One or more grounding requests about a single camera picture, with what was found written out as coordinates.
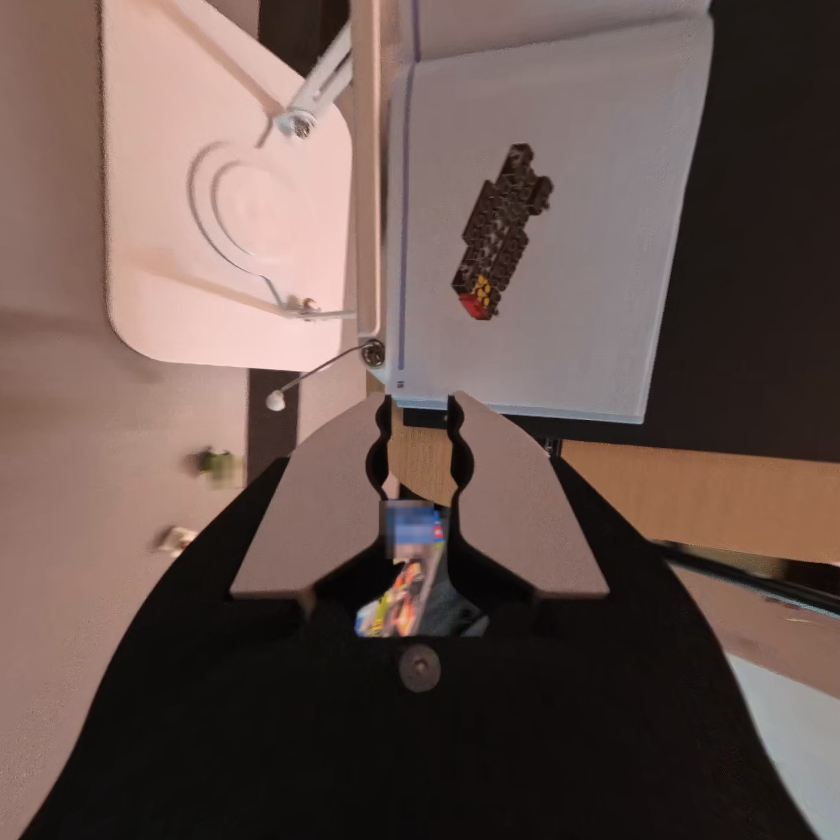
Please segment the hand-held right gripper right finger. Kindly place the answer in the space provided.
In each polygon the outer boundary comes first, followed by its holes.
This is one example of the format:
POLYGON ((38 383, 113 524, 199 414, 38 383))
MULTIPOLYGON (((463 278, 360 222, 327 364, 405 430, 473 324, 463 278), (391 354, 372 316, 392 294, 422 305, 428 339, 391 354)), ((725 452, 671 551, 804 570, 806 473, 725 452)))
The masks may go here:
POLYGON ((610 588, 549 454, 466 392, 448 399, 448 571, 476 605, 601 600, 610 588))

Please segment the blue lego box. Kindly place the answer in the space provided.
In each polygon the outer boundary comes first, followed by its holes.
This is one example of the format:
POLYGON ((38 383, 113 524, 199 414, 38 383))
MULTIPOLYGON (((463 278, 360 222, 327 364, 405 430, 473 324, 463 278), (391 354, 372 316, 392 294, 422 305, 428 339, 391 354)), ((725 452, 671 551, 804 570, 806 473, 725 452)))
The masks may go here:
POLYGON ((389 500, 385 547, 390 587, 354 620, 357 637, 481 637, 489 620, 456 591, 447 566, 448 510, 425 500, 389 500))

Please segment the lego instruction booklet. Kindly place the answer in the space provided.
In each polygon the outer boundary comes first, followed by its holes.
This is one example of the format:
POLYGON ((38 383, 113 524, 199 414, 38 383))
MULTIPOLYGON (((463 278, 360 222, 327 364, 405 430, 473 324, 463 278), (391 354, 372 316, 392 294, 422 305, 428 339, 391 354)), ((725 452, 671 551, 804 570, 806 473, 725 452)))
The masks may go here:
POLYGON ((401 2, 385 383, 640 424, 713 49, 709 2, 401 2))

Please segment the white book stand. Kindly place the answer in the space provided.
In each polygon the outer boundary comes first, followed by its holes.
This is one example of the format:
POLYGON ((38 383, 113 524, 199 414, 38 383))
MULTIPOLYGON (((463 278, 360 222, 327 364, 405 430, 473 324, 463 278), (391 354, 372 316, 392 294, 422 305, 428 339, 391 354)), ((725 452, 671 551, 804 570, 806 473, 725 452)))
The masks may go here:
MULTIPOLYGON (((263 280, 226 260, 232 233, 278 222, 304 291, 347 308, 355 290, 351 129, 331 106, 305 150, 270 119, 298 74, 207 2, 101 3, 108 312, 153 361, 308 370, 358 338, 356 323, 297 322, 263 280)), ((578 442, 563 455, 648 537, 838 566, 838 464, 578 442)))

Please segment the lime green lego minifigure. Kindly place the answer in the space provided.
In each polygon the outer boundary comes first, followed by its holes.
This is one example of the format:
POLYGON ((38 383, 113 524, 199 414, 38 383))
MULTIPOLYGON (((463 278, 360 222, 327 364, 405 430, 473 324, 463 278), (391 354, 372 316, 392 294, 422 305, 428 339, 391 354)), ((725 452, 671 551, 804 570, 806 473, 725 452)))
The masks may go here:
POLYGON ((241 487, 243 462, 230 450, 205 448, 197 457, 197 469, 211 489, 228 490, 241 487))

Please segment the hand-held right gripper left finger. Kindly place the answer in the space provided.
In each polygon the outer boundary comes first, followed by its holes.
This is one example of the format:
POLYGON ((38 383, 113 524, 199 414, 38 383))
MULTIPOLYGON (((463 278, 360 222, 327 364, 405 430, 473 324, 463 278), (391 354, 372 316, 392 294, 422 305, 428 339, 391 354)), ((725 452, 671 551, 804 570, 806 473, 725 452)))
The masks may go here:
POLYGON ((373 394, 293 452, 230 588, 238 600, 360 607, 396 577, 382 532, 392 407, 373 394))

